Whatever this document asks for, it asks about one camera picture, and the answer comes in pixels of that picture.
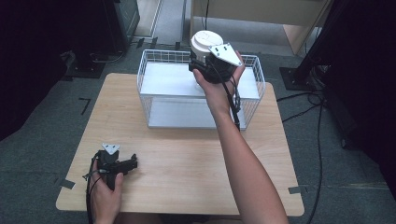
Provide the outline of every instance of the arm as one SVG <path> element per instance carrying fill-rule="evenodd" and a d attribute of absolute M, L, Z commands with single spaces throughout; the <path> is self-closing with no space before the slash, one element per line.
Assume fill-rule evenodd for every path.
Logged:
<path fill-rule="evenodd" d="M 245 66 L 238 67 L 233 77 L 236 82 Z M 205 81 L 198 70 L 195 79 L 204 89 L 206 101 L 218 128 L 233 196 L 245 223 L 288 223 L 285 209 L 264 167 L 233 124 L 230 105 L 221 84 Z M 233 94 L 232 83 L 226 85 Z"/>

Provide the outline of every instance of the hand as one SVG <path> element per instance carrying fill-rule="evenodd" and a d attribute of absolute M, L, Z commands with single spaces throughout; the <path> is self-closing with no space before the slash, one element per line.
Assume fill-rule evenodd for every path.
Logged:
<path fill-rule="evenodd" d="M 93 170 L 97 170 L 97 161 L 93 164 Z M 111 190 L 101 176 L 95 172 L 91 177 L 91 205 L 95 224 L 112 224 L 121 208 L 123 174 L 116 177 L 115 188 Z"/>
<path fill-rule="evenodd" d="M 243 62 L 241 55 L 238 51 L 236 51 L 236 55 L 238 56 L 239 60 Z M 245 71 L 245 64 L 242 64 L 239 67 L 236 67 L 235 71 L 233 72 L 233 78 L 227 81 L 225 84 L 228 88 L 228 91 L 233 96 L 234 95 L 234 88 L 233 88 L 233 79 L 235 80 L 235 85 L 238 85 L 239 78 L 242 76 L 242 73 Z M 194 73 L 195 79 L 197 83 L 202 87 L 205 92 L 207 105 L 210 108 L 210 112 L 213 116 L 217 116 L 218 114 L 230 114 L 230 104 L 228 102 L 227 93 L 224 90 L 224 87 L 221 83 L 219 84 L 212 84 L 207 82 L 204 79 L 204 76 L 198 69 L 192 70 Z"/>

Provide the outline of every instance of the person's right hand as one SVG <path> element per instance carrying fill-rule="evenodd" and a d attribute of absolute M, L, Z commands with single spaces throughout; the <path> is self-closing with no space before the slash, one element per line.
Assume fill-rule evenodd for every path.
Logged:
<path fill-rule="evenodd" d="M 241 63 L 243 62 L 241 55 L 238 51 L 236 51 L 236 55 L 238 56 Z M 245 71 L 245 64 L 243 63 L 241 66 L 236 67 L 235 71 L 233 72 L 233 78 L 230 78 L 225 84 L 228 88 L 228 91 L 233 96 L 234 95 L 234 86 L 233 79 L 235 80 L 235 85 L 238 85 L 239 79 L 242 76 L 242 73 Z M 192 70 L 194 73 L 195 79 L 197 83 L 202 87 L 205 92 L 207 105 L 210 108 L 210 112 L 212 115 L 218 116 L 220 114 L 230 114 L 230 104 L 228 102 L 227 93 L 224 90 L 224 87 L 221 83 L 219 84 L 212 84 L 207 82 L 204 79 L 204 76 L 198 69 Z"/>

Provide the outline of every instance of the white wire basket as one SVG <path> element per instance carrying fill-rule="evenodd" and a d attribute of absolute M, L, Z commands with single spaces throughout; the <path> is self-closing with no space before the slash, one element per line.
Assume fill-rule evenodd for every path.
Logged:
<path fill-rule="evenodd" d="M 259 58 L 242 55 L 246 69 L 238 84 L 241 130 L 245 130 L 265 91 Z M 146 49 L 137 73 L 137 89 L 150 128 L 215 129 L 205 94 L 189 71 L 190 52 Z"/>

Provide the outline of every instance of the person's left hand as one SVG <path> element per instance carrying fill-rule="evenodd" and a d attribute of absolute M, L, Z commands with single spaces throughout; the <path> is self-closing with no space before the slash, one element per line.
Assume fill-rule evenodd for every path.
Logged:
<path fill-rule="evenodd" d="M 93 164 L 93 170 L 97 170 L 97 161 Z M 123 174 L 116 177 L 115 188 L 111 190 L 101 176 L 95 172 L 91 179 L 91 205 L 95 224 L 112 224 L 121 208 Z"/>

